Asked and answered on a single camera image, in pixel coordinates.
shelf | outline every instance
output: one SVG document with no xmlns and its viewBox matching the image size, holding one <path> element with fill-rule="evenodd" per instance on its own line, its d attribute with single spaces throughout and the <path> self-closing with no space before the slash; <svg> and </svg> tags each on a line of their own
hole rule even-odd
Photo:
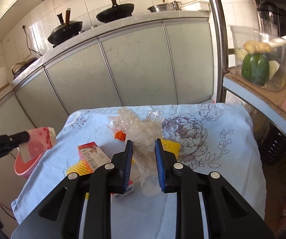
<svg viewBox="0 0 286 239">
<path fill-rule="evenodd" d="M 223 87 L 263 113 L 286 135 L 286 112 L 277 106 L 286 94 L 286 83 L 283 91 L 268 92 L 243 80 L 235 74 L 235 68 L 229 71 L 224 76 Z"/>
</svg>

metal screw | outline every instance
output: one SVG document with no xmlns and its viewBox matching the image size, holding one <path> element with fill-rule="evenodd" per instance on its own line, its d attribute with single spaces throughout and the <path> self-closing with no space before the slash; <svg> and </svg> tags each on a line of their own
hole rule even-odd
<svg viewBox="0 0 286 239">
<path fill-rule="evenodd" d="M 212 172 L 211 177 L 214 179 L 218 179 L 221 175 L 218 172 Z"/>
<path fill-rule="evenodd" d="M 106 170 L 112 170 L 115 166 L 112 163 L 108 163 L 104 167 L 105 167 Z"/>
<path fill-rule="evenodd" d="M 71 172 L 67 176 L 70 180 L 74 180 L 77 178 L 77 173 L 76 172 Z"/>
<path fill-rule="evenodd" d="M 177 170 L 183 169 L 183 165 L 181 163 L 175 163 L 173 166 Z"/>
</svg>

stainless steel pot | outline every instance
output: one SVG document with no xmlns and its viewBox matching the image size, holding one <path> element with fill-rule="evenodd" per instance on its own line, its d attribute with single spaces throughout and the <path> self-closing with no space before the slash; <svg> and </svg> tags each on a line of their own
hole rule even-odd
<svg viewBox="0 0 286 239">
<path fill-rule="evenodd" d="M 161 3 L 158 5 L 151 6 L 147 8 L 150 12 L 164 12 L 173 11 L 173 4 L 171 3 Z"/>
<path fill-rule="evenodd" d="M 182 3 L 174 1 L 173 4 L 173 11 L 181 11 L 182 10 Z"/>
<path fill-rule="evenodd" d="M 181 2 L 161 3 L 147 8 L 150 12 L 181 11 Z"/>
</svg>

metal pole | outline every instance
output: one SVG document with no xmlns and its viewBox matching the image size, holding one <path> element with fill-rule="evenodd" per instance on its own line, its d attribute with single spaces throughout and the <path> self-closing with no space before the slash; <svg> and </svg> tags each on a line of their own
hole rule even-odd
<svg viewBox="0 0 286 239">
<path fill-rule="evenodd" d="M 217 92 L 216 102 L 225 102 L 226 90 L 223 88 L 223 77 L 228 68 L 228 42 L 225 17 L 221 0 L 209 0 L 214 18 L 217 42 Z"/>
</svg>

plastic wrap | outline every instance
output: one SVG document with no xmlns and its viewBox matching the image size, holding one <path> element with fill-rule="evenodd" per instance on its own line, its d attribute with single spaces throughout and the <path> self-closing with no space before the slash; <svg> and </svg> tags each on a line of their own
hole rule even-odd
<svg viewBox="0 0 286 239">
<path fill-rule="evenodd" d="M 139 169 L 141 186 L 147 177 L 157 177 L 156 160 L 154 154 L 155 140 L 162 138 L 161 111 L 148 111 L 145 120 L 127 107 L 120 108 L 117 117 L 110 117 L 113 130 L 126 133 L 126 140 L 133 141 L 133 159 Z"/>
</svg>

